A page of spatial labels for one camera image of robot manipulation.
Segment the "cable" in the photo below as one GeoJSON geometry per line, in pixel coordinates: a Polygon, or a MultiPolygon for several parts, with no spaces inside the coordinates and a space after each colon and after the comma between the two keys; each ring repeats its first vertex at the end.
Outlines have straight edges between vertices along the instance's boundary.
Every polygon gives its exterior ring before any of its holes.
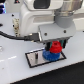
{"type": "Polygon", "coordinates": [[[24,41],[34,41],[34,42],[40,41],[38,33],[33,33],[29,36],[24,36],[24,37],[15,37],[15,36],[11,36],[0,31],[0,35],[9,39],[14,39],[14,40],[24,40],[24,41]]]}

